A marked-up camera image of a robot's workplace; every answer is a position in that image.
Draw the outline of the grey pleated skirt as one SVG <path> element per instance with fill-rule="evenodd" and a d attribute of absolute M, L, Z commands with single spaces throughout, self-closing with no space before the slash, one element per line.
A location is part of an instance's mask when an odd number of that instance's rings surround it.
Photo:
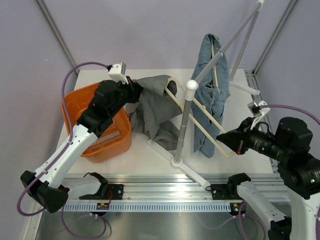
<path fill-rule="evenodd" d="M 166 92 L 177 94 L 177 84 L 169 75 L 134 79 L 143 87 L 138 102 L 128 103 L 126 113 L 134 133 L 142 133 L 167 151 L 177 149 L 179 130 L 171 119 L 182 114 L 181 108 Z"/>

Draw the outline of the light blue denim skirt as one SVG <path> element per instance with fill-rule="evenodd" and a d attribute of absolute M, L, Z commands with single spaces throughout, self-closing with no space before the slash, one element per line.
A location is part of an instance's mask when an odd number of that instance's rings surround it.
<path fill-rule="evenodd" d="M 191 79 L 194 80 L 200 74 L 200 72 L 212 59 L 214 54 L 220 51 L 220 48 L 221 44 L 218 37 L 210 33 L 204 36 Z M 212 69 L 198 85 L 198 89 L 196 90 L 194 97 L 201 105 L 205 106 L 206 110 L 219 124 L 222 124 L 225 102 L 229 96 L 229 66 L 225 55 L 221 54 L 216 65 L 212 67 Z M 195 103 L 192 103 L 191 109 L 193 117 L 215 140 L 220 134 L 220 129 Z M 213 157 L 215 150 L 215 145 L 195 125 L 193 135 L 193 151 L 199 151 L 206 158 L 211 158 Z"/>

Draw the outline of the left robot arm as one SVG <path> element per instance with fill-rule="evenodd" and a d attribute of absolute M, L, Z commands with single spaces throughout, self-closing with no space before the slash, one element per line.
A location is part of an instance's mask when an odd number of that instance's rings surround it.
<path fill-rule="evenodd" d="M 81 113 L 63 145 L 35 171 L 20 177 L 24 193 L 49 213 L 60 210 L 71 197 L 103 199 L 108 180 L 93 172 L 67 184 L 66 173 L 76 160 L 113 124 L 113 118 L 125 104 L 138 102 L 143 87 L 103 80 L 98 83 L 87 108 Z"/>

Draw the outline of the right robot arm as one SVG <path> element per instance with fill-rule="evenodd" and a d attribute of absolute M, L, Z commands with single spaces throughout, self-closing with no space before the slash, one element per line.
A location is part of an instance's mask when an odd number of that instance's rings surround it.
<path fill-rule="evenodd" d="M 241 198 L 263 222 L 270 240 L 318 240 L 320 238 L 320 161 L 310 154 L 313 133 L 295 117 L 284 117 L 275 134 L 259 130 L 248 117 L 217 140 L 237 155 L 253 150 L 277 161 L 277 171 L 289 195 L 291 215 L 275 208 L 245 173 L 232 175 L 227 193 Z"/>

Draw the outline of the orange plastic basket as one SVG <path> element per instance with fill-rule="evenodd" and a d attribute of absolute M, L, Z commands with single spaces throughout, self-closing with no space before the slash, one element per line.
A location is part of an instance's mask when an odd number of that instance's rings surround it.
<path fill-rule="evenodd" d="M 65 95 L 64 100 L 73 126 L 83 111 L 87 109 L 98 85 L 96 82 Z M 125 109 L 122 108 L 112 121 L 112 125 L 102 136 L 83 152 L 81 155 L 83 158 L 93 163 L 101 163 L 126 152 L 131 147 L 132 126 Z"/>

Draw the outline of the grey white clothes rack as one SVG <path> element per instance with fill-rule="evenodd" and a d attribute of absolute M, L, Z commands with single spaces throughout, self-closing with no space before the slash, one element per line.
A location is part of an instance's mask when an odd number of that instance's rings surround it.
<path fill-rule="evenodd" d="M 179 130 L 179 137 L 178 137 L 178 143 L 177 143 L 177 149 L 176 154 L 172 155 L 167 150 L 165 150 L 163 147 L 161 147 L 158 143 L 156 143 L 153 140 L 149 140 L 147 143 L 148 145 L 153 148 L 157 153 L 159 153 L 162 157 L 164 157 L 166 160 L 170 162 L 170 165 L 174 169 L 178 169 L 182 171 L 185 175 L 190 177 L 193 181 L 195 181 L 199 186 L 204 188 L 205 190 L 210 187 L 210 183 L 205 180 L 203 177 L 201 177 L 198 173 L 196 173 L 192 168 L 187 166 L 182 158 L 182 150 L 184 146 L 185 136 L 186 136 L 186 130 L 188 125 L 188 120 L 191 120 L 203 133 L 204 135 L 215 145 L 215 147 L 227 158 L 231 158 L 235 155 L 234 152 L 225 152 L 223 148 L 219 146 L 219 144 L 211 137 L 211 135 L 202 127 L 202 125 L 190 114 L 192 103 L 195 103 L 203 112 L 204 114 L 220 129 L 222 133 L 225 133 L 226 130 L 219 124 L 206 110 L 206 107 L 201 105 L 195 98 L 195 92 L 199 87 L 199 84 L 203 80 L 203 78 L 208 74 L 209 70 L 211 70 L 218 60 L 221 58 L 221 55 L 224 54 L 224 52 L 230 47 L 230 45 L 234 42 L 234 40 L 238 37 L 238 35 L 241 33 L 241 31 L 245 28 L 246 25 L 249 25 L 247 32 L 245 34 L 245 38 L 242 42 L 242 45 L 240 47 L 240 50 L 237 54 L 235 63 L 232 67 L 232 71 L 230 74 L 230 82 L 229 84 L 232 87 L 235 87 L 237 89 L 240 89 L 248 94 L 257 96 L 260 94 L 259 90 L 253 89 L 247 85 L 240 84 L 238 81 L 234 80 L 235 74 L 238 70 L 238 67 L 240 65 L 240 62 L 242 60 L 243 54 L 245 52 L 245 49 L 247 47 L 248 41 L 250 39 L 250 36 L 252 34 L 252 31 L 254 29 L 254 26 L 256 24 L 256 21 L 259 17 L 259 14 L 261 12 L 261 9 L 264 5 L 263 0 L 258 0 L 250 12 L 249 16 L 247 16 L 237 27 L 235 32 L 229 37 L 229 39 L 226 41 L 224 45 L 219 49 L 219 52 L 216 53 L 212 59 L 209 61 L 209 63 L 204 67 L 204 69 L 200 72 L 200 74 L 196 77 L 195 80 L 191 79 L 187 81 L 186 85 L 183 86 L 180 84 L 178 80 L 173 78 L 173 80 L 176 82 L 176 85 L 181 88 L 184 93 L 184 104 L 182 104 L 168 89 L 165 91 L 169 94 L 169 96 L 176 102 L 176 104 L 181 108 L 182 110 L 182 120 L 180 124 L 180 130 Z"/>

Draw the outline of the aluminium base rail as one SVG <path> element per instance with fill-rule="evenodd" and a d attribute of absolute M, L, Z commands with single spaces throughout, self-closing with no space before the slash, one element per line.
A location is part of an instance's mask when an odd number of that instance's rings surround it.
<path fill-rule="evenodd" d="M 107 174 L 110 183 L 123 184 L 124 202 L 209 202 L 212 194 L 184 174 Z M 248 174 L 270 202 L 288 202 L 289 194 L 277 174 Z"/>

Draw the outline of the left aluminium frame post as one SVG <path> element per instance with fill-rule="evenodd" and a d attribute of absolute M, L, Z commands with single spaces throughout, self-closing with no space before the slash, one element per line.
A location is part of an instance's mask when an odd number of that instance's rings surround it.
<path fill-rule="evenodd" d="M 59 28 L 56 24 L 56 21 L 51 14 L 46 2 L 44 0 L 35 0 L 34 1 L 37 7 L 39 8 L 41 14 L 44 17 L 45 22 L 47 23 L 49 29 L 51 30 L 52 34 L 54 35 L 58 45 L 60 46 L 65 58 L 67 59 L 69 65 L 71 67 L 75 67 L 77 65 L 72 53 L 70 52 L 69 47 L 67 46 Z"/>

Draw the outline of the aluminium frame post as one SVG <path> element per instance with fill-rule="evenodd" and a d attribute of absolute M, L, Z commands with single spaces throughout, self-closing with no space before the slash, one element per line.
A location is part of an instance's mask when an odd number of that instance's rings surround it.
<path fill-rule="evenodd" d="M 259 73 L 264 61 L 266 60 L 267 56 L 270 54 L 274 44 L 276 43 L 276 40 L 278 39 L 281 31 L 283 30 L 284 26 L 286 25 L 288 19 L 290 18 L 292 12 L 296 8 L 297 4 L 299 3 L 299 0 L 290 0 L 281 15 L 280 20 L 278 21 L 274 31 L 271 34 L 271 37 L 269 38 L 261 56 L 259 57 L 254 69 L 252 70 L 252 74 L 254 77 L 257 76 Z"/>
<path fill-rule="evenodd" d="M 72 53 L 70 52 L 69 47 L 67 46 L 59 28 L 56 24 L 56 21 L 51 14 L 46 2 L 44 0 L 35 0 L 34 1 L 37 7 L 39 8 L 41 14 L 44 17 L 45 22 L 47 23 L 49 29 L 51 30 L 52 34 L 54 35 L 58 45 L 60 46 L 65 58 L 67 59 L 69 65 L 71 67 L 75 67 L 77 65 Z"/>

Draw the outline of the right aluminium frame post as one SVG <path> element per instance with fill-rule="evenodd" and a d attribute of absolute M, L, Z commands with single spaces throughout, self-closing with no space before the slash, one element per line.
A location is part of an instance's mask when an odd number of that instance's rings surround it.
<path fill-rule="evenodd" d="M 299 0 L 290 0 L 281 15 L 280 20 L 278 21 L 274 31 L 271 34 L 271 37 L 269 38 L 261 56 L 259 57 L 254 69 L 252 70 L 252 74 L 254 77 L 257 76 L 259 73 L 264 61 L 266 60 L 267 56 L 270 54 L 274 44 L 276 43 L 276 40 L 278 39 L 281 31 L 283 30 L 284 26 L 286 25 L 288 19 L 290 18 L 292 12 L 296 8 L 297 4 L 299 3 Z"/>

